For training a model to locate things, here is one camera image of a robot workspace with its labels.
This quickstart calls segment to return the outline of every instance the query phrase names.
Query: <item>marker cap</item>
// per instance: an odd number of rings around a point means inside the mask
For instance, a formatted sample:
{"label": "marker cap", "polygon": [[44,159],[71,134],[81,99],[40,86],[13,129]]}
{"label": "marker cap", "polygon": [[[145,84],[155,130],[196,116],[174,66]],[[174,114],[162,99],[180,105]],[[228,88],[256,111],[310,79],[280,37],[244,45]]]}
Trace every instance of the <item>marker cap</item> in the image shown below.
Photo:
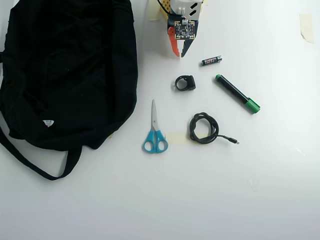
{"label": "marker cap", "polygon": [[260,106],[255,103],[251,98],[249,98],[249,101],[245,104],[245,106],[251,110],[254,114],[260,111]]}

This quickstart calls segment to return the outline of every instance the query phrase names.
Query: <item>blue scissor handle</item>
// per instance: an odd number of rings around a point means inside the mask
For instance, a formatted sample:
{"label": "blue scissor handle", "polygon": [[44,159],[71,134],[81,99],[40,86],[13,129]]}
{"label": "blue scissor handle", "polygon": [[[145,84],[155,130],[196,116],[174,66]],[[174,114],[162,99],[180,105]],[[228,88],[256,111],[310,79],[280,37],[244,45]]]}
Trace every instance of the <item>blue scissor handle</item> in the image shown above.
{"label": "blue scissor handle", "polygon": [[[165,152],[169,147],[169,144],[168,144],[167,140],[165,139],[165,137],[163,136],[163,134],[162,134],[162,132],[160,130],[156,131],[155,135],[156,135],[156,152],[157,153]],[[164,144],[164,149],[160,149],[159,148],[159,144],[161,142],[163,142],[163,144]]]}
{"label": "blue scissor handle", "polygon": [[[159,144],[161,142],[163,142],[164,144],[164,149],[159,148]],[[151,143],[151,150],[148,150],[146,148],[147,143]],[[168,146],[169,144],[160,130],[158,131],[151,130],[145,142],[143,143],[143,149],[149,154],[163,153],[168,149]]]}
{"label": "blue scissor handle", "polygon": [[[146,144],[151,143],[151,150],[146,149]],[[156,152],[156,145],[155,145],[155,131],[151,130],[149,132],[148,137],[146,138],[143,148],[147,153],[154,154]]]}

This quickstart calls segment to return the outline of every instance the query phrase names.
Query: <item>tape piece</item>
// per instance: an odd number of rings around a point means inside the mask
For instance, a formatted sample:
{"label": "tape piece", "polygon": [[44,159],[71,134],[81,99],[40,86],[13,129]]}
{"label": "tape piece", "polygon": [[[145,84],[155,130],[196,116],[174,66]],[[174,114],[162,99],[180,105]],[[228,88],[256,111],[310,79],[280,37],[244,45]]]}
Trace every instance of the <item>tape piece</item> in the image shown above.
{"label": "tape piece", "polygon": [[312,14],[300,14],[301,36],[308,43],[314,44],[314,33],[312,26]]}
{"label": "tape piece", "polygon": [[149,0],[148,2],[148,21],[160,20],[160,5],[157,0]]}
{"label": "tape piece", "polygon": [[[198,138],[202,139],[208,136],[208,133],[200,133]],[[190,145],[198,144],[192,141],[185,132],[169,132],[165,134],[165,139],[170,145]]]}

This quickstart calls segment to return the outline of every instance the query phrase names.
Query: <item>circuit board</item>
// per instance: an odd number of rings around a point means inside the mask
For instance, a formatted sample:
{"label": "circuit board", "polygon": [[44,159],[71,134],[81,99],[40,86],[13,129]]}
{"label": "circuit board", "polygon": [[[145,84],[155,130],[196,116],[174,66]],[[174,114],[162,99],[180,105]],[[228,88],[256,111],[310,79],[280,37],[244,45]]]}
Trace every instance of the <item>circuit board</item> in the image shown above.
{"label": "circuit board", "polygon": [[188,40],[195,39],[195,21],[188,21],[184,19],[182,21],[174,22],[175,39],[176,40]]}

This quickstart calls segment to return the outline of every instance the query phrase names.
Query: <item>black rubber ring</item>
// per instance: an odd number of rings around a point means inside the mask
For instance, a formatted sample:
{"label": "black rubber ring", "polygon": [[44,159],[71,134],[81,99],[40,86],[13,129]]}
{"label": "black rubber ring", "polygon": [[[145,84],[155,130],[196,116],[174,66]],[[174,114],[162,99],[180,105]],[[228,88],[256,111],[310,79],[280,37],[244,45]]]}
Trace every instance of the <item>black rubber ring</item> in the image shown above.
{"label": "black rubber ring", "polygon": [[[178,87],[178,83],[179,81],[184,80],[186,81],[186,87],[185,88],[179,88]],[[175,80],[175,87],[176,89],[178,89],[180,92],[184,92],[184,91],[190,91],[190,90],[195,90],[196,89],[196,83],[195,83],[195,79],[193,76],[180,76]]]}

